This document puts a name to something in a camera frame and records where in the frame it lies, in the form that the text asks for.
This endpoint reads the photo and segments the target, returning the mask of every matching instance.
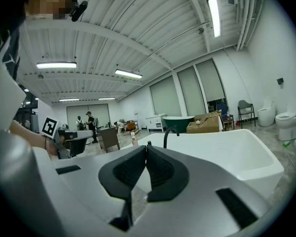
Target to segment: green bathtub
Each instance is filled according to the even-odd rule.
[[[176,125],[179,133],[186,132],[186,127],[190,122],[194,122],[194,116],[187,117],[163,117],[167,128]]]

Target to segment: black faucet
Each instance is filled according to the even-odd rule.
[[[167,140],[168,140],[168,134],[170,131],[174,131],[175,133],[177,133],[177,136],[179,136],[180,134],[177,131],[177,126],[171,126],[166,133],[164,134],[164,138],[163,138],[163,148],[167,148]]]

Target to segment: black rectangle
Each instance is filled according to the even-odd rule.
[[[220,189],[216,193],[242,229],[258,219],[231,189]]]
[[[68,167],[63,167],[63,168],[56,168],[56,171],[57,171],[58,175],[61,175],[61,174],[66,174],[66,173],[73,172],[73,171],[76,171],[79,169],[81,169],[79,166],[73,165],[73,166],[68,166]]]

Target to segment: cardboard box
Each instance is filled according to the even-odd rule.
[[[187,133],[209,133],[219,132],[219,119],[220,112],[212,112],[203,115],[196,115],[194,120],[201,121],[200,124],[191,122],[186,128]]]

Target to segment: toilet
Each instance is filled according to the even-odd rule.
[[[258,121],[260,126],[269,126],[274,123],[275,119],[275,104],[274,102],[266,97],[264,104],[261,109],[258,110]]]
[[[287,111],[276,115],[279,128],[278,139],[282,141],[296,139],[296,101],[287,104]]]

